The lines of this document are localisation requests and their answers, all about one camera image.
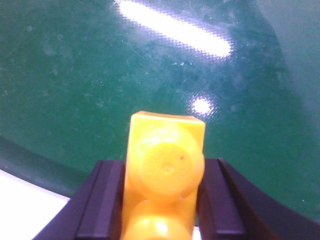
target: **yellow plastic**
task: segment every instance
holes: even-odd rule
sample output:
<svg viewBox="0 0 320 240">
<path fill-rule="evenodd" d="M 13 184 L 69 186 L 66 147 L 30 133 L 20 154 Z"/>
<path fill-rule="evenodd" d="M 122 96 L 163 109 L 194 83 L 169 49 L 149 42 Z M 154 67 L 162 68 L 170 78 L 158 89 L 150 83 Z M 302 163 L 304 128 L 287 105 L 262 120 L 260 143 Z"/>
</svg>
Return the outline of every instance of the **yellow plastic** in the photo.
<svg viewBox="0 0 320 240">
<path fill-rule="evenodd" d="M 121 240 L 192 239 L 204 135 L 193 116 L 131 116 Z"/>
</svg>

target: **black plastic holder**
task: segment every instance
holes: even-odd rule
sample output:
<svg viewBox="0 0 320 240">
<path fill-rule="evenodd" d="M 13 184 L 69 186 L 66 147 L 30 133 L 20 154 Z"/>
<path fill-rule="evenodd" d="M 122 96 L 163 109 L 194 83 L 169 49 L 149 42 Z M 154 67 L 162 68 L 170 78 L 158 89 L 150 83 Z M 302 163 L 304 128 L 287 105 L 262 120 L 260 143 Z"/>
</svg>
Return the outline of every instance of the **black plastic holder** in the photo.
<svg viewBox="0 0 320 240">
<path fill-rule="evenodd" d="M 98 161 L 34 240 L 119 240 L 124 176 L 123 162 Z M 320 240 L 319 224 L 270 198 L 219 158 L 205 159 L 196 210 L 202 240 Z"/>
</svg>

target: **white surface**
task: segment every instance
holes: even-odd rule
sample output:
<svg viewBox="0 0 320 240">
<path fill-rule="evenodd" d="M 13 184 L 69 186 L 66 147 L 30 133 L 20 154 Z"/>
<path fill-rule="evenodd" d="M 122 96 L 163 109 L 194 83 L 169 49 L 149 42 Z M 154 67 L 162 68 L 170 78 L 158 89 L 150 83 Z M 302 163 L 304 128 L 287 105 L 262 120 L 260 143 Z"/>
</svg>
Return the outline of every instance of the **white surface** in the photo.
<svg viewBox="0 0 320 240">
<path fill-rule="evenodd" d="M 0 240 L 31 240 L 68 200 L 0 170 Z M 201 240 L 197 226 L 193 240 Z"/>
</svg>

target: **green surface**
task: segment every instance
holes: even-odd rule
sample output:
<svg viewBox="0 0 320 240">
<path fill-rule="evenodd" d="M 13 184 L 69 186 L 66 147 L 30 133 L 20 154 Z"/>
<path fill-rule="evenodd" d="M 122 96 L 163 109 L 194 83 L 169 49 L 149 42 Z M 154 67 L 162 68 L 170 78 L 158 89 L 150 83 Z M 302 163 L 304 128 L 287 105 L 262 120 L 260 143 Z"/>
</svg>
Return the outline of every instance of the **green surface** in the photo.
<svg viewBox="0 0 320 240">
<path fill-rule="evenodd" d="M 186 49 L 113 1 L 0 0 L 0 167 L 70 196 L 96 160 L 125 160 L 131 114 L 195 115 L 206 157 L 320 220 L 320 3 L 148 5 L 225 38 L 231 54 Z"/>
</svg>

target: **lego stud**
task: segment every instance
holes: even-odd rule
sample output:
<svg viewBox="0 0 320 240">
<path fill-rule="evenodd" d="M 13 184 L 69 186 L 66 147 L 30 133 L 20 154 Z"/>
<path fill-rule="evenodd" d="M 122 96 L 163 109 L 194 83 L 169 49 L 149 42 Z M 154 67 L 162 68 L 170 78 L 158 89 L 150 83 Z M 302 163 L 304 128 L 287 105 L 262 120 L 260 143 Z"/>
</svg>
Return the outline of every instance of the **lego stud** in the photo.
<svg viewBox="0 0 320 240">
<path fill-rule="evenodd" d="M 136 189 L 153 201 L 174 202 L 195 191 L 202 179 L 203 154 L 193 136 L 174 122 L 143 131 L 128 163 Z"/>
</svg>

